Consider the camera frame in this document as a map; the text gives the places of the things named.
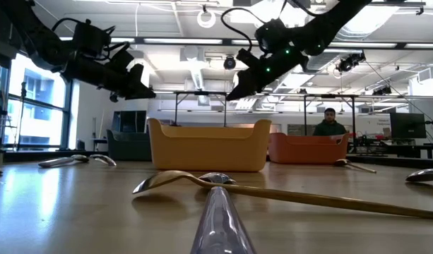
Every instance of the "table surface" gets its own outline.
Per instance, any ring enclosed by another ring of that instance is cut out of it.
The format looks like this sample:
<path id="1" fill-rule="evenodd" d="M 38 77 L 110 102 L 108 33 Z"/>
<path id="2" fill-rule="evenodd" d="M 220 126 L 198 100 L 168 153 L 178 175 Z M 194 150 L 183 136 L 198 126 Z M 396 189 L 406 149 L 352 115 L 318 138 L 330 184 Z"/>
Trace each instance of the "table surface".
<path id="1" fill-rule="evenodd" d="M 370 174 L 325 166 L 267 163 L 229 173 L 240 185 L 433 210 L 433 183 L 413 169 L 365 165 Z M 189 253 L 206 192 L 187 180 L 131 192 L 156 172 L 151 163 L 97 161 L 55 169 L 3 167 L 0 253 Z M 433 253 L 433 220 L 232 195 L 257 253 Z"/>

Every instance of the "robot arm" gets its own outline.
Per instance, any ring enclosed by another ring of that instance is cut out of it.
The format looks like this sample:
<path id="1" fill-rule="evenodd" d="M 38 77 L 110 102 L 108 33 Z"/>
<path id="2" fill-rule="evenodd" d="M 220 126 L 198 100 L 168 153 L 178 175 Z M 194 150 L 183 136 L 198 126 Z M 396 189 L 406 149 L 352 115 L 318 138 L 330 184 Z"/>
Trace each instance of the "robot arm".
<path id="1" fill-rule="evenodd" d="M 255 32 L 255 37 L 264 56 L 272 55 L 258 59 L 245 49 L 239 50 L 237 59 L 249 68 L 238 73 L 238 86 L 227 96 L 227 100 L 261 92 L 298 64 L 306 70 L 307 55 L 321 54 L 337 32 L 370 2 L 372 0 L 340 0 L 330 11 L 315 15 L 313 20 L 299 28 L 286 28 L 280 19 L 262 25 Z"/>
<path id="2" fill-rule="evenodd" d="M 63 42 L 47 28 L 32 11 L 34 1 L 0 0 L 0 8 L 13 23 L 32 62 L 51 72 L 60 72 L 66 80 L 82 80 L 99 89 L 112 92 L 125 99 L 153 98 L 155 93 L 141 83 L 143 66 L 136 64 L 130 71 L 126 67 L 134 59 L 126 51 L 129 43 L 110 47 L 110 33 L 114 28 L 101 30 L 90 24 L 78 22 L 73 39 Z M 109 52 L 122 47 L 112 58 Z M 98 62 L 107 52 L 109 62 Z"/>

